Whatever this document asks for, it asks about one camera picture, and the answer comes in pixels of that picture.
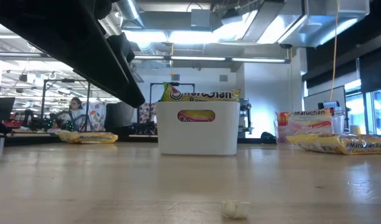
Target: wooden table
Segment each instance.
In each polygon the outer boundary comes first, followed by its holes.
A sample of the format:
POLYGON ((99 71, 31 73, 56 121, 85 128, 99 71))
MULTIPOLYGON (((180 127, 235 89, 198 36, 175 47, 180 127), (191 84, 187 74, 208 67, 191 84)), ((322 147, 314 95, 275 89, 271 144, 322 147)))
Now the wooden table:
POLYGON ((7 147, 0 223, 381 223, 381 155, 239 146, 161 156, 156 144, 7 147), (251 203, 223 218, 222 200, 251 203))

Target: pole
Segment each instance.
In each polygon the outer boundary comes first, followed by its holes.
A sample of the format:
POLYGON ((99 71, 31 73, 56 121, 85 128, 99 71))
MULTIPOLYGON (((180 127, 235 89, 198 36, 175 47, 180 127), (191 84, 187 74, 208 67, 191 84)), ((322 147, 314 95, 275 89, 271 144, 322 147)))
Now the pole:
POLYGON ((44 86, 42 87, 42 102, 41 102, 41 119, 44 118, 44 104, 45 104, 45 92, 47 91, 47 82, 48 80, 44 80, 44 86))
POLYGON ((91 83, 88 82, 88 92, 86 93, 86 111, 85 111, 85 131, 88 127, 88 110, 90 109, 90 93, 91 93, 91 83))

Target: white plastic bin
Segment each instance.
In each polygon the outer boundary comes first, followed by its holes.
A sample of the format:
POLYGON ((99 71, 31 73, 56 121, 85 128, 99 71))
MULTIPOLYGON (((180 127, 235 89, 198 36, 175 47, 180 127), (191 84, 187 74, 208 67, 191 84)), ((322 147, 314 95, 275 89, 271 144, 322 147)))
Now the white plastic bin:
POLYGON ((232 156, 237 152, 240 103, 157 103, 158 147, 161 154, 232 156), (181 110, 211 110, 212 122, 181 122, 181 110))

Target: person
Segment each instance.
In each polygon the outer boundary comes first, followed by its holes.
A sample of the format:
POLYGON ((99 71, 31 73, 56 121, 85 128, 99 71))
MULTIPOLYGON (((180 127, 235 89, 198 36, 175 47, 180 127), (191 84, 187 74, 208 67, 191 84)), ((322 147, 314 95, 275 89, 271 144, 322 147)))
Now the person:
POLYGON ((85 121, 85 118, 79 118, 81 115, 85 114, 85 110, 83 109, 82 102, 78 97, 73 97, 70 101, 69 110, 71 111, 71 115, 73 119, 76 120, 77 126, 80 128, 83 122, 85 121))

